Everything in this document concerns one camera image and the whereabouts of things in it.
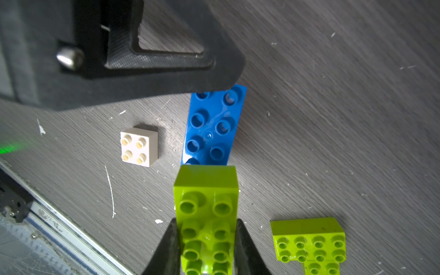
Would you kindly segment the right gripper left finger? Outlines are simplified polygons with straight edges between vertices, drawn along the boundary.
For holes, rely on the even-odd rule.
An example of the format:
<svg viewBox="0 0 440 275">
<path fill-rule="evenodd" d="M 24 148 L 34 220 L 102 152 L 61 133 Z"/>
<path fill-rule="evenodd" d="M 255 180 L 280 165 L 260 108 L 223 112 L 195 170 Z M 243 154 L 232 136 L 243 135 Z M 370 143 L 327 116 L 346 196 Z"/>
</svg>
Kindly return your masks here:
<svg viewBox="0 0 440 275">
<path fill-rule="evenodd" d="M 173 218 L 142 275 L 180 275 L 181 255 L 176 218 Z"/>
</svg>

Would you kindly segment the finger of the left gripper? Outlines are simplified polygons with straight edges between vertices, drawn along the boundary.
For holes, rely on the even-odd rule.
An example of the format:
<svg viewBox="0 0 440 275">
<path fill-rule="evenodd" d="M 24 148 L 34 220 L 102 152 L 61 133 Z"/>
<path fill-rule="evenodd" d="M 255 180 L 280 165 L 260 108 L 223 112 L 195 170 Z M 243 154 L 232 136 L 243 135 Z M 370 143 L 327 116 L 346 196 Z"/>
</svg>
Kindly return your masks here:
<svg viewBox="0 0 440 275">
<path fill-rule="evenodd" d="M 73 1 L 76 45 L 83 53 L 77 103 L 113 103 L 158 95 L 230 89 L 245 56 L 205 1 L 166 5 L 200 40 L 202 53 L 166 53 L 139 46 L 143 1 Z"/>
</svg>

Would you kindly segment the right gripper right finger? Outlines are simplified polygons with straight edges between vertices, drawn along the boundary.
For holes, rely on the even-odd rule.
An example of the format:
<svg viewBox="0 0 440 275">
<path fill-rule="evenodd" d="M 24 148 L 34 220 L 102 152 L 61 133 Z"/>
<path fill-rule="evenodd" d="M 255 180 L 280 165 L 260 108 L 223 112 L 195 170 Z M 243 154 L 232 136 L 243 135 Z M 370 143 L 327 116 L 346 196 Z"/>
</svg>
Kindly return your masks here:
<svg viewBox="0 0 440 275">
<path fill-rule="evenodd" d="M 237 220 L 234 264 L 236 275 L 271 275 L 241 219 Z"/>
</svg>

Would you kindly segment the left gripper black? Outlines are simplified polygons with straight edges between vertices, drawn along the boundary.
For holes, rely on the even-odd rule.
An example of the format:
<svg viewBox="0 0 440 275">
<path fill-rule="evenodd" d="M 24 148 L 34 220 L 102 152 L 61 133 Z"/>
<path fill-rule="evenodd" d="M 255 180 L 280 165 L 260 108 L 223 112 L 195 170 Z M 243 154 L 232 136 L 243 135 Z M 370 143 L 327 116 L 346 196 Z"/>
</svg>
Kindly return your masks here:
<svg viewBox="0 0 440 275">
<path fill-rule="evenodd" d="M 47 110 L 103 103 L 98 1 L 2 1 L 1 97 Z"/>
</svg>

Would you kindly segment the dark blue lego brick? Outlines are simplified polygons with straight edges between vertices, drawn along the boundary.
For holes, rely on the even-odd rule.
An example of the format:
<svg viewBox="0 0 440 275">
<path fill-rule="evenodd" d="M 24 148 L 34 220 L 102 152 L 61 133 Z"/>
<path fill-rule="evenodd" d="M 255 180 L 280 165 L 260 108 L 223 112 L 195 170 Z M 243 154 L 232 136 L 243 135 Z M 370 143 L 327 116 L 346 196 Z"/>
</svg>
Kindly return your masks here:
<svg viewBox="0 0 440 275">
<path fill-rule="evenodd" d="M 248 88 L 193 93 L 181 164 L 226 166 Z"/>
</svg>

